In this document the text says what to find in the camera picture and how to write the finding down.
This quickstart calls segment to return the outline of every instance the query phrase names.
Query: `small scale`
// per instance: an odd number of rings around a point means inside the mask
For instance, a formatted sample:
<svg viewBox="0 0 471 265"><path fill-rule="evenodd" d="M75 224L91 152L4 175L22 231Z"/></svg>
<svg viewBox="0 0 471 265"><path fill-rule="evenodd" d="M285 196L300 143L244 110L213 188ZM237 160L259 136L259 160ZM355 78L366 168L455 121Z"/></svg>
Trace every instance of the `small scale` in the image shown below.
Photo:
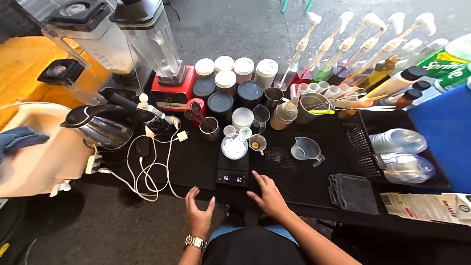
<svg viewBox="0 0 471 265"><path fill-rule="evenodd" d="M249 186L249 152L243 158L231 160L219 151L216 184L247 188Z"/></svg>

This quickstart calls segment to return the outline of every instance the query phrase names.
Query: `woman's left hand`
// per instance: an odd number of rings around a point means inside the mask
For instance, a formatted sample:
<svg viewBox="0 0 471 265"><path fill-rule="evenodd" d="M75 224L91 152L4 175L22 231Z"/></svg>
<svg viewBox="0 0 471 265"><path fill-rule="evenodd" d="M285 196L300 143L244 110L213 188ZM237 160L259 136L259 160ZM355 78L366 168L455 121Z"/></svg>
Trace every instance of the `woman's left hand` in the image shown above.
<svg viewBox="0 0 471 265"><path fill-rule="evenodd" d="M187 215L190 220L190 234L206 240L216 199L212 197L208 209L206 211L200 211L195 204L195 197L198 196L199 193L199 188L193 187L185 197L185 202L187 205Z"/></svg>

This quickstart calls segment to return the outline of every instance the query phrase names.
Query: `wristwatch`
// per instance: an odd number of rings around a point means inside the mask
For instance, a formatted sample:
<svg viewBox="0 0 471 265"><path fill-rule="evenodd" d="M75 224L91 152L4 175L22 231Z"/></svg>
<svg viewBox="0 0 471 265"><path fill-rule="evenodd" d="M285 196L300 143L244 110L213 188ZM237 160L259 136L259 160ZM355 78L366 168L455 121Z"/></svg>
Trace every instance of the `wristwatch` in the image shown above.
<svg viewBox="0 0 471 265"><path fill-rule="evenodd" d="M194 246L201 249L203 252L206 250L207 245L208 242L199 237L194 237L191 234L187 236L187 239L185 239L185 246Z"/></svg>

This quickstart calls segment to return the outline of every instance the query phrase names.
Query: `sprite label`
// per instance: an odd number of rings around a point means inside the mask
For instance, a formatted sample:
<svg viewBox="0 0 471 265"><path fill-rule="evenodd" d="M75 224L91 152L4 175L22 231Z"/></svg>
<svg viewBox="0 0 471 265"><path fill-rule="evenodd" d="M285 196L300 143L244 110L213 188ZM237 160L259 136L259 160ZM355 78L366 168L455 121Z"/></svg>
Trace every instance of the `sprite label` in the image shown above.
<svg viewBox="0 0 471 265"><path fill-rule="evenodd" d="M445 47L428 56L417 66L427 70L427 76L437 78L438 88L448 88L471 75L468 64L470 61L453 56L445 51Z"/></svg>

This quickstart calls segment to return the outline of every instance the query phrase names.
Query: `hand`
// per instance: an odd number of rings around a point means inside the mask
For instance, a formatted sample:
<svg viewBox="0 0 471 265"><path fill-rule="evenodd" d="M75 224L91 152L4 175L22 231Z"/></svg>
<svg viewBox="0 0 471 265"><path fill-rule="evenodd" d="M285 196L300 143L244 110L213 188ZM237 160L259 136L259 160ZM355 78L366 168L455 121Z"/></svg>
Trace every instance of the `hand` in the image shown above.
<svg viewBox="0 0 471 265"><path fill-rule="evenodd" d="M216 199L212 197L208 209L206 211L200 211L195 204L195 197L198 196L199 193L199 188L193 187L185 197L185 202L187 205L187 215L190 220L190 234L206 240Z"/></svg>
<svg viewBox="0 0 471 265"><path fill-rule="evenodd" d="M267 215L279 221L281 217L290 212L290 209L284 202L280 191L275 186L275 182L265 175L259 175L255 171L252 171L252 174L260 185L262 198L253 191L248 191L247 195L252 198Z"/></svg>

